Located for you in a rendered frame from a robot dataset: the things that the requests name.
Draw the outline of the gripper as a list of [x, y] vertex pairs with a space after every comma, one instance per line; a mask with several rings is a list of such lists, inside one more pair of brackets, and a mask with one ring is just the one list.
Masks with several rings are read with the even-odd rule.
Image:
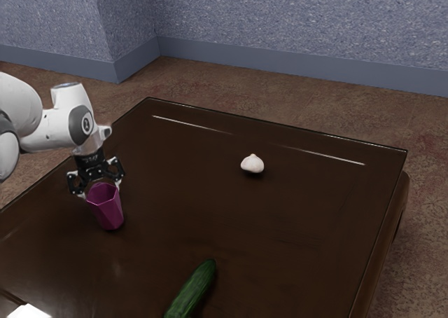
[[66, 181], [69, 192], [78, 197], [85, 197], [85, 189], [89, 182], [103, 177], [111, 180], [117, 188], [125, 176], [125, 171], [118, 157], [106, 160], [103, 148], [88, 155], [75, 155], [77, 170], [67, 172]]

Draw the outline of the magenta faceted mug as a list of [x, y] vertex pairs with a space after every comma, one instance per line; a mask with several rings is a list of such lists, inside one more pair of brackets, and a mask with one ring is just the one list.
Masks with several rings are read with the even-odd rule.
[[86, 201], [104, 230], [116, 230], [124, 223], [119, 188], [105, 182], [92, 185]]

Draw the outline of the green cucumber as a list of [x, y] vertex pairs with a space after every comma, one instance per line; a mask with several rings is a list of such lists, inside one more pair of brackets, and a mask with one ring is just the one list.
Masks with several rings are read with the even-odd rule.
[[216, 274], [216, 261], [209, 258], [198, 265], [185, 281], [163, 318], [190, 318], [211, 286]]

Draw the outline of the white garlic bulb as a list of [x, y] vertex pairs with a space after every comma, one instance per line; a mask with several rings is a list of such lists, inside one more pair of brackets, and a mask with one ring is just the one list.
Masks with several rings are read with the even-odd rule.
[[263, 172], [265, 164], [261, 158], [259, 158], [256, 154], [252, 153], [251, 155], [245, 157], [241, 161], [240, 167], [244, 171], [258, 174]]

